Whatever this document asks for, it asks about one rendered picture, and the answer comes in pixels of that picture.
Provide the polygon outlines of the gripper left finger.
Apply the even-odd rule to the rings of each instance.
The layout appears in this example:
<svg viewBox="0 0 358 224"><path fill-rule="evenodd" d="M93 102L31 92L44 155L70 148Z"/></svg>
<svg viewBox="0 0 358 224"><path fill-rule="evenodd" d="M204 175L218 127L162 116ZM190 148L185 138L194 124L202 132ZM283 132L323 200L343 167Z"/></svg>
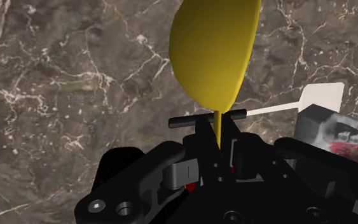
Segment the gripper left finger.
<svg viewBox="0 0 358 224"><path fill-rule="evenodd" d="M228 153L206 117L194 134L103 154L91 192L74 208L76 224L223 224L228 212Z"/></svg>

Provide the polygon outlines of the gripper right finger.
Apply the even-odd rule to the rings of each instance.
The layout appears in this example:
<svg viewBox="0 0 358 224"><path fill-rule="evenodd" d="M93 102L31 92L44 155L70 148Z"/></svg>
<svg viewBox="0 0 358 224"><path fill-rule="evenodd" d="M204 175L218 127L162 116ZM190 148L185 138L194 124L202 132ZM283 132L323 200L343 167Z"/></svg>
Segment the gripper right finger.
<svg viewBox="0 0 358 224"><path fill-rule="evenodd" d="M241 183L258 179L259 199L277 205L261 223L358 224L358 162L281 137L269 144L223 116L222 150Z"/></svg>

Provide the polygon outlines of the yellow spoon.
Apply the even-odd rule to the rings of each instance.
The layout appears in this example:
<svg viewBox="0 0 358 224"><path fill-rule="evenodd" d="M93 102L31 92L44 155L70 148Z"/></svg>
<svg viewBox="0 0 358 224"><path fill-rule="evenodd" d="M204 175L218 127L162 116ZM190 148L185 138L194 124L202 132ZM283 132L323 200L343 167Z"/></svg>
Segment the yellow spoon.
<svg viewBox="0 0 358 224"><path fill-rule="evenodd" d="M251 57L261 0L183 0L169 35L176 80L214 112L221 142L222 115L237 98Z"/></svg>

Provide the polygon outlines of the grey box with red print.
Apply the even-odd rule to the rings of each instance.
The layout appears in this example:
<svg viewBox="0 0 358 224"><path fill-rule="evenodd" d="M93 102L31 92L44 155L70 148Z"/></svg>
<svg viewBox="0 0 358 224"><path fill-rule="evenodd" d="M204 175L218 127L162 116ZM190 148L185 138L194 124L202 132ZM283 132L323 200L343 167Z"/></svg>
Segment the grey box with red print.
<svg viewBox="0 0 358 224"><path fill-rule="evenodd" d="M358 162L358 120L312 104L297 116L293 138Z"/></svg>

